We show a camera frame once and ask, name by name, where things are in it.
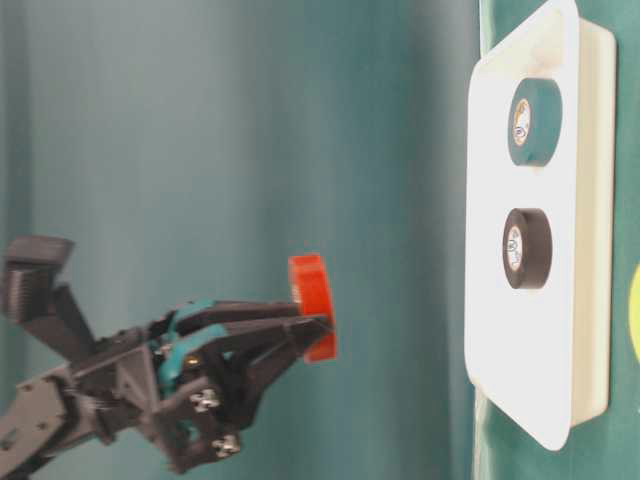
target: yellow object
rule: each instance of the yellow object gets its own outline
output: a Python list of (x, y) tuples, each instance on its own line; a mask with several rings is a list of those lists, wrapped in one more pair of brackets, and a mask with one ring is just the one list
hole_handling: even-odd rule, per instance
[(633, 349), (640, 361), (640, 265), (636, 267), (629, 292), (629, 329)]

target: green panel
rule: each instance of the green panel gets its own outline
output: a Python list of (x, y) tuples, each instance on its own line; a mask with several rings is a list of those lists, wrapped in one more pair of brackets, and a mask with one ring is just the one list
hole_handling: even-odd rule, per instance
[[(286, 300), (287, 257), (326, 257), (340, 359), (293, 368), (245, 450), (187, 478), (469, 478), (464, 126), (477, 4), (0, 5), (0, 233), (77, 242), (68, 274), (98, 335), (191, 299)], [(59, 358), (12, 326), (0, 334), (7, 399)], [(135, 432), (37, 478), (87, 475), (173, 478)]]
[[(501, 40), (542, 2), (482, 0), (481, 30)], [(616, 192), (613, 262), (611, 399), (607, 412), (572, 430), (557, 453), (540, 447), (492, 405), (480, 408), (476, 479), (591, 480), (640, 478), (640, 382), (627, 317), (629, 284), (640, 260), (640, 163), (636, 134), (640, 76), (640, 4), (578, 1), (582, 17), (611, 30), (618, 42)]]

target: tape roll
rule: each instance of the tape roll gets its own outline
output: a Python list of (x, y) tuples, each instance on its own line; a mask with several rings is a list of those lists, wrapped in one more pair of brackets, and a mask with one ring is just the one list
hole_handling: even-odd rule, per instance
[(502, 234), (502, 263), (513, 288), (542, 288), (552, 256), (551, 228), (537, 208), (514, 208)]
[(516, 165), (542, 167), (558, 145), (562, 96), (558, 84), (545, 78), (520, 82), (509, 111), (509, 154)]
[(307, 363), (331, 360), (338, 356), (338, 335), (331, 301), (329, 275), (324, 259), (318, 254), (289, 258), (289, 281), (293, 300), (300, 305), (303, 315), (327, 316), (332, 331), (313, 345), (305, 354)]

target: robotic arm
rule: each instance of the robotic arm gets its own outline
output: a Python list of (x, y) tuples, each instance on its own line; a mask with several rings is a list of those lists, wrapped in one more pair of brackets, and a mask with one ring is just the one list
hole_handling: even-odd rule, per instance
[(192, 302), (95, 340), (68, 285), (72, 242), (19, 237), (5, 255), (2, 309), (68, 363), (17, 386), (0, 418), (0, 480), (23, 480), (92, 438), (136, 428), (184, 473), (242, 448), (262, 394), (299, 357), (334, 358), (321, 257), (290, 259), (290, 303)]

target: tape label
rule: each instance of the tape label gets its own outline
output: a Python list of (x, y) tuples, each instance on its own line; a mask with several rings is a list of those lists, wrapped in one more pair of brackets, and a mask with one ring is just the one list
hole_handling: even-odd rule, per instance
[(511, 270), (517, 271), (522, 263), (522, 233), (516, 225), (511, 227), (507, 236), (507, 258)]
[(531, 128), (531, 106), (526, 98), (518, 102), (513, 114), (513, 141), (521, 147), (527, 141)]

